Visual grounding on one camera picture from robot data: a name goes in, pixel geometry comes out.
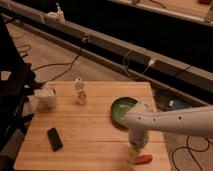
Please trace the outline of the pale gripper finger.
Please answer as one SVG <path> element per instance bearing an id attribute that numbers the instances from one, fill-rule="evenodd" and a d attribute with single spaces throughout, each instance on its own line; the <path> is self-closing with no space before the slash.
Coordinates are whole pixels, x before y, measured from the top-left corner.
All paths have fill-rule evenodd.
<path id="1" fill-rule="evenodd" d="M 138 149 L 135 149 L 133 147 L 130 147 L 128 150 L 128 159 L 127 161 L 133 165 L 135 162 L 135 159 L 138 157 L 140 151 Z"/>

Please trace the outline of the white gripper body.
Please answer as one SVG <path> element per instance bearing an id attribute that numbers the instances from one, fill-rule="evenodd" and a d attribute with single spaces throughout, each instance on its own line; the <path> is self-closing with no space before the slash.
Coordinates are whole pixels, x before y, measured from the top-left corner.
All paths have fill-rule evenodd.
<path id="1" fill-rule="evenodd" d="M 129 143 L 133 148 L 143 148 L 148 142 L 147 131 L 135 131 L 129 132 Z"/>

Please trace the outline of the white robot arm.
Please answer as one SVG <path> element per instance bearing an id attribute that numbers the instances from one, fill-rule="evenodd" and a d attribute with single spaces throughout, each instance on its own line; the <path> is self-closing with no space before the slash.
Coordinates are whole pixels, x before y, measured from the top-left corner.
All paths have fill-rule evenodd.
<path id="1" fill-rule="evenodd" d="M 134 149 L 144 148 L 148 131 L 160 131 L 213 139 L 213 105 L 166 112 L 146 110 L 144 102 L 136 103 L 123 116 Z"/>

